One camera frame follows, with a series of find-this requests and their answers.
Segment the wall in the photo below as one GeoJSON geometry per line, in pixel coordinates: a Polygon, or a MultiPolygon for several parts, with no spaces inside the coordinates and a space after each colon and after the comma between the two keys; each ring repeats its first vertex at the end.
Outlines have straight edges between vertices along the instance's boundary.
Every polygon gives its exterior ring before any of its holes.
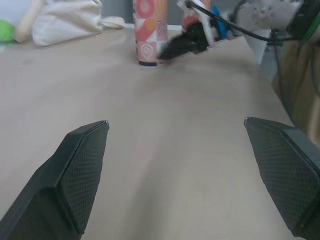
{"type": "MultiPolygon", "coordinates": [[[[168,0],[168,24],[181,25],[182,10],[177,6],[177,0],[168,0]]],[[[211,5],[217,6],[220,10],[232,9],[239,0],[212,0],[211,5]]],[[[102,15],[119,16],[124,18],[126,23],[133,23],[132,0],[102,0],[102,15]]]]}
{"type": "Polygon", "coordinates": [[[0,19],[17,26],[31,5],[31,0],[0,0],[0,19]]]}

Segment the gray wall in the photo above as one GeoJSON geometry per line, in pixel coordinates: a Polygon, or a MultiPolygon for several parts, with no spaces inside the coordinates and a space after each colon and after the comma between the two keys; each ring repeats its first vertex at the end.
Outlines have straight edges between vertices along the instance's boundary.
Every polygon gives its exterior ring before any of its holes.
{"type": "MultiPolygon", "coordinates": [[[[178,0],[169,0],[168,24],[181,25],[182,10],[177,6],[178,0]]],[[[220,10],[232,9],[240,0],[212,0],[211,5],[217,6],[220,10]]],[[[102,16],[119,16],[124,18],[126,23],[133,23],[132,0],[102,0],[102,16]]]]}

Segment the robotic arm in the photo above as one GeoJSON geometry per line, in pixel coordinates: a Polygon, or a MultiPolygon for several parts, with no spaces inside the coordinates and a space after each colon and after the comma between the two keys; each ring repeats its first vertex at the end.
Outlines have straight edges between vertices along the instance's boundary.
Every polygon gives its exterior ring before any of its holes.
{"type": "Polygon", "coordinates": [[[244,34],[271,43],[301,40],[317,44],[320,39],[320,0],[242,0],[234,11],[220,15],[207,11],[200,0],[179,0],[177,4],[190,16],[199,14],[200,22],[172,38],[160,52],[160,60],[198,54],[213,48],[215,42],[244,34]],[[265,38],[252,33],[259,29],[286,30],[292,37],[265,38]]]}

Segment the black cable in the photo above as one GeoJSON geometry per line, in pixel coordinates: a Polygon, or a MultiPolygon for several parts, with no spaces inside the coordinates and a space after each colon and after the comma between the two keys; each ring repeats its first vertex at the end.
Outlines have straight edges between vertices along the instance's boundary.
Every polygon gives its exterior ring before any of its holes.
{"type": "Polygon", "coordinates": [[[312,80],[312,84],[314,87],[314,91],[316,93],[316,95],[320,98],[320,89],[319,89],[319,82],[317,81],[317,76],[316,76],[316,70],[315,70],[315,47],[313,48],[312,52],[311,52],[311,63],[310,63],[310,67],[311,67],[311,80],[312,80]]]}
{"type": "Polygon", "coordinates": [[[201,12],[203,12],[204,14],[208,15],[209,17],[213,18],[213,19],[216,19],[216,20],[219,20],[220,22],[226,24],[226,25],[229,25],[231,28],[234,28],[236,30],[238,30],[239,32],[242,32],[250,37],[253,37],[255,39],[258,39],[258,40],[261,40],[261,41],[265,41],[265,42],[268,42],[268,43],[276,43],[276,42],[284,42],[284,41],[294,41],[294,40],[299,40],[298,38],[296,37],[287,37],[287,38],[276,38],[276,39],[273,39],[273,38],[268,38],[268,37],[264,37],[264,36],[260,36],[260,35],[257,35],[251,31],[248,31],[236,24],[234,24],[233,22],[230,22],[228,20],[225,20],[224,18],[220,17],[220,16],[217,16],[215,14],[213,14],[212,12],[204,9],[203,7],[200,7],[198,5],[196,5],[195,3],[191,2],[191,1],[188,1],[187,2],[187,7],[192,7],[192,8],[195,8],[195,9],[198,9],[200,10],[201,12]]]}
{"type": "Polygon", "coordinates": [[[230,22],[232,22],[234,24],[236,23],[237,13],[238,13],[239,9],[241,8],[241,6],[246,3],[246,1],[247,0],[241,0],[235,5],[233,12],[230,15],[230,22]]]}
{"type": "MultiPolygon", "coordinates": [[[[276,38],[277,37],[277,33],[275,31],[272,31],[271,32],[271,36],[272,36],[272,38],[276,38]]],[[[279,91],[280,91],[280,95],[281,95],[281,98],[282,98],[282,103],[283,103],[284,109],[289,114],[289,108],[288,108],[288,105],[287,105],[287,99],[286,99],[286,95],[285,95],[285,91],[284,91],[284,77],[282,75],[280,61],[279,61],[279,55],[278,55],[278,49],[277,49],[276,45],[273,46],[273,50],[274,50],[274,56],[275,56],[275,61],[276,61],[276,67],[277,67],[277,70],[278,70],[279,91]]]]}

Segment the green object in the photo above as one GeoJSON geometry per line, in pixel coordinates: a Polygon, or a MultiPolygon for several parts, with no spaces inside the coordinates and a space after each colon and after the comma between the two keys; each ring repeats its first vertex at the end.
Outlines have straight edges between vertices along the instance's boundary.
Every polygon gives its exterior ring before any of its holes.
{"type": "Polygon", "coordinates": [[[11,23],[5,20],[0,20],[0,43],[10,43],[15,41],[15,29],[16,27],[11,23]]]}
{"type": "Polygon", "coordinates": [[[313,21],[313,23],[311,24],[309,30],[306,32],[306,34],[304,35],[303,39],[301,40],[302,44],[305,44],[306,42],[309,41],[309,39],[311,38],[311,36],[315,33],[317,27],[320,24],[320,12],[318,13],[318,15],[316,16],[315,20],[313,21]]]}

